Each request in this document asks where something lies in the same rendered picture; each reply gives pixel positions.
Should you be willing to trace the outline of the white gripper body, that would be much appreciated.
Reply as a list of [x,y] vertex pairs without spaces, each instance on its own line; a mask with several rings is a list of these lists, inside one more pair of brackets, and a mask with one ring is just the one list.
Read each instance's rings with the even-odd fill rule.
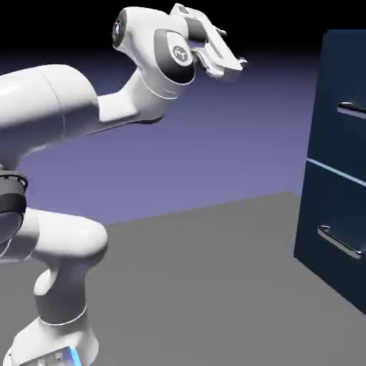
[[197,48],[197,54],[207,75],[221,81],[234,81],[243,71],[243,60],[238,59],[227,46],[224,36],[227,32],[217,28],[206,17],[198,18],[207,33],[203,48]]

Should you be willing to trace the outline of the dark blue drawer front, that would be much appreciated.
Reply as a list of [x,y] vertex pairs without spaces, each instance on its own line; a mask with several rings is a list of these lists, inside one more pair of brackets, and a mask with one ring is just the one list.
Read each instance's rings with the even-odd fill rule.
[[306,163],[294,256],[366,314],[366,182]]
[[366,107],[366,29],[329,30],[320,68],[307,157],[366,182],[366,119],[337,111]]

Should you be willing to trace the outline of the dark blue cabinet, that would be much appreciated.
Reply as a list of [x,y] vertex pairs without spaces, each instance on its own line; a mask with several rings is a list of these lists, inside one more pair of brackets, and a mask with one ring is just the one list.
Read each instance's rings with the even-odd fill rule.
[[322,41],[294,256],[366,314],[366,29]]

